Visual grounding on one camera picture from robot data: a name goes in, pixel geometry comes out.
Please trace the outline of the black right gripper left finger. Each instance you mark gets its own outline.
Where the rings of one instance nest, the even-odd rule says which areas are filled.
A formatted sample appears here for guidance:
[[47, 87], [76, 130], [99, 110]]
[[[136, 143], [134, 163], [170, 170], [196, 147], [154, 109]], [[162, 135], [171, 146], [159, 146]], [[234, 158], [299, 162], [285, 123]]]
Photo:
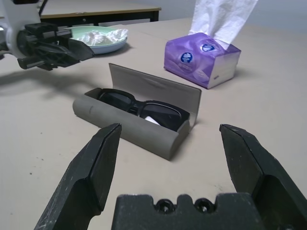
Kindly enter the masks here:
[[86, 230], [106, 205], [122, 126], [100, 129], [73, 158], [37, 222], [36, 230]]

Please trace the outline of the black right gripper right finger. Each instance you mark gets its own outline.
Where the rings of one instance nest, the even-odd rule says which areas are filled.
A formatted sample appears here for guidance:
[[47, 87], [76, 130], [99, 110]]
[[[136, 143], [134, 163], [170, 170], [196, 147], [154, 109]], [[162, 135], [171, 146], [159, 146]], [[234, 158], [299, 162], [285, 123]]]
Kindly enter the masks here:
[[279, 161], [246, 130], [221, 124], [224, 152], [238, 193], [251, 195], [268, 230], [305, 230], [307, 200]]

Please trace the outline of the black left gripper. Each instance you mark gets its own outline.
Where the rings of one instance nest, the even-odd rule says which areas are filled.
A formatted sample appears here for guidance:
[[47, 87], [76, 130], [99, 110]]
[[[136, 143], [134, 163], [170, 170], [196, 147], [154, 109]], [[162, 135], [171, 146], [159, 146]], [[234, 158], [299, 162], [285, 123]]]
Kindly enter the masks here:
[[39, 67], [53, 70], [69, 67], [94, 57], [93, 50], [82, 41], [72, 38], [71, 30], [59, 30], [55, 24], [27, 24], [18, 33], [17, 45], [23, 58], [18, 58], [22, 69]]

